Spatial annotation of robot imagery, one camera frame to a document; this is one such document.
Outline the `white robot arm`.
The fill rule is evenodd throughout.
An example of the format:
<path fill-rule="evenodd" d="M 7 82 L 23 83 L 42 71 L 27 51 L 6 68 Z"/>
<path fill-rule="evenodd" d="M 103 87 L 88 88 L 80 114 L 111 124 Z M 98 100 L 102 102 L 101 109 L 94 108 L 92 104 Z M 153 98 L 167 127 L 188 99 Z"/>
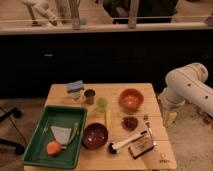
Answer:
<path fill-rule="evenodd" d="M 176 119 L 174 112 L 186 101 L 213 118 L 213 88 L 207 86 L 208 70 L 201 63 L 191 63 L 169 71 L 165 77 L 166 87 L 158 99 L 163 110 L 163 123 L 170 126 Z"/>

